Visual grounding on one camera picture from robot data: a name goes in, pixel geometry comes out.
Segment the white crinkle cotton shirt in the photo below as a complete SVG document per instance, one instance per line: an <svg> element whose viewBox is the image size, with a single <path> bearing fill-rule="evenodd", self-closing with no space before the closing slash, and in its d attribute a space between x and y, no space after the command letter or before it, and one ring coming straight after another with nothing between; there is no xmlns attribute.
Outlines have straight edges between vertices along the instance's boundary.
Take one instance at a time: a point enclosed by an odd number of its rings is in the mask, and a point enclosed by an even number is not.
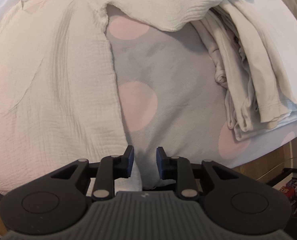
<svg viewBox="0 0 297 240"><path fill-rule="evenodd" d="M106 6L178 31L223 0L29 0L0 22L0 194L127 147Z"/></svg>

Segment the stack of folded clothes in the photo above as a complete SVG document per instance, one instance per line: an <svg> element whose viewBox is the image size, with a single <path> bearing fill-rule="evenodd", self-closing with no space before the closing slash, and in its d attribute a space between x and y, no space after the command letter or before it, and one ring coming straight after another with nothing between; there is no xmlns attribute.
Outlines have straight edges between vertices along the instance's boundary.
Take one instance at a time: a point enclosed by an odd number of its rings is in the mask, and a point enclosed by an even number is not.
<svg viewBox="0 0 297 240"><path fill-rule="evenodd" d="M283 0L223 0L193 26L237 140L297 121L297 19Z"/></svg>

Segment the grey pink-dotted bed sheet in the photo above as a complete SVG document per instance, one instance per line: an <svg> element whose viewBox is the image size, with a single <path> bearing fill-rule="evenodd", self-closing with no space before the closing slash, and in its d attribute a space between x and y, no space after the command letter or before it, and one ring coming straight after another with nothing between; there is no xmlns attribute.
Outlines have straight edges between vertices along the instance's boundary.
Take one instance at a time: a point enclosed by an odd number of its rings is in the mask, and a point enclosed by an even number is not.
<svg viewBox="0 0 297 240"><path fill-rule="evenodd" d="M19 2L0 0L0 22ZM239 141L227 126L226 89L192 20L178 31L160 30L106 6L110 44L127 145L135 148L129 179L118 190L138 191L162 184L155 150L199 163L228 167L253 161L297 136L297 121Z"/></svg>

